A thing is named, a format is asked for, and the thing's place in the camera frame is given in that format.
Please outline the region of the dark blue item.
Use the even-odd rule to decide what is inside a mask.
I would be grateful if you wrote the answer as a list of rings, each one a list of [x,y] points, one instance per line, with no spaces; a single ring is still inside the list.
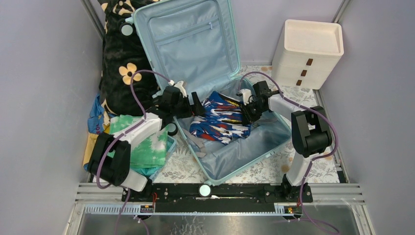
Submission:
[[[251,126],[242,122],[243,115],[238,100],[213,91],[204,100],[203,107],[205,114],[194,118],[189,128],[190,134],[224,145],[251,134]]]

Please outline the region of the green white tie-dye cloth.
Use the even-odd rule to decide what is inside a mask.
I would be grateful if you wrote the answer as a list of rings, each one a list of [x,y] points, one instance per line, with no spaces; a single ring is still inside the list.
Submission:
[[[121,131],[138,120],[139,117],[131,115],[113,117],[110,119],[110,134]],[[130,168],[153,168],[164,166],[167,153],[166,145],[166,129],[147,137],[137,147],[132,149]]]

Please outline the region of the light blue ribbed suitcase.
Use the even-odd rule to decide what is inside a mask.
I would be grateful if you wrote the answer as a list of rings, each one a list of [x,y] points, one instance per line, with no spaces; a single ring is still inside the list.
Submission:
[[[185,90],[196,92],[201,101],[214,91],[236,98],[240,89],[252,89],[252,83],[238,75],[230,1],[162,0],[137,9],[126,22],[136,30],[160,88],[168,79],[182,80]],[[291,138],[289,126],[277,113],[263,113],[247,138],[227,145],[190,135],[193,120],[176,119],[176,124],[210,186],[279,152]]]

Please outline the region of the teal cloth bottom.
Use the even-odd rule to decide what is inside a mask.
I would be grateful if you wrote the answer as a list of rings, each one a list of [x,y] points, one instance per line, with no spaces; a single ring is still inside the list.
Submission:
[[[162,169],[162,166],[156,166],[156,167],[150,167],[150,168],[131,167],[131,169],[137,172],[138,174],[141,174],[148,178],[155,178],[158,175],[159,171]]]

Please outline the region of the white three-drawer storage cabinet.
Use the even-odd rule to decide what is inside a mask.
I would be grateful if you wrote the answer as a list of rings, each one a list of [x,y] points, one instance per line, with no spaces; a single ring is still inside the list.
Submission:
[[[288,19],[272,60],[272,78],[281,86],[319,90],[343,54],[340,24]]]

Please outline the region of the black floral plush blanket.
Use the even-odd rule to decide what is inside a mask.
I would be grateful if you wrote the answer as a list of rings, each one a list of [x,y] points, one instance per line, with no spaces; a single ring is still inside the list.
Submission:
[[[101,0],[105,14],[103,63],[100,79],[100,102],[106,103],[114,115],[139,117],[142,109],[152,104],[152,95],[159,91],[155,76],[134,31],[125,36],[120,27],[137,9],[152,4],[151,0]]]

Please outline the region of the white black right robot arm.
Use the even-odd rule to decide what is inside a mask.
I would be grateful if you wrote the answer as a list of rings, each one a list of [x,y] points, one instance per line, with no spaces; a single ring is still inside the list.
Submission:
[[[296,151],[290,170],[283,178],[281,197],[288,202],[300,195],[306,173],[313,157],[323,153],[332,144],[330,127],[322,107],[301,107],[290,101],[279,90],[272,91],[267,82],[260,81],[253,89],[240,89],[243,124],[258,121],[266,111],[275,112],[291,122],[292,144]]]

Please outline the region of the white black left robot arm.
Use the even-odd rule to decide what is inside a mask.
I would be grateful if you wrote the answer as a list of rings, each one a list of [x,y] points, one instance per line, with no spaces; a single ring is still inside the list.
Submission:
[[[147,177],[130,168],[132,150],[146,138],[163,130],[174,118],[202,116],[205,108],[196,92],[187,94],[178,84],[155,96],[143,117],[114,133],[99,134],[87,164],[87,172],[109,184],[133,190],[140,201],[151,197]]]

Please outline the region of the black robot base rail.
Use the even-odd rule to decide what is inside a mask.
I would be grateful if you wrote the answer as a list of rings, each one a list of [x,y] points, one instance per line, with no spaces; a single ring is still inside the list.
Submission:
[[[303,189],[276,184],[174,184],[148,182],[141,192],[123,190],[123,202],[149,203],[156,213],[262,213],[299,217],[303,203],[312,203],[309,185]]]

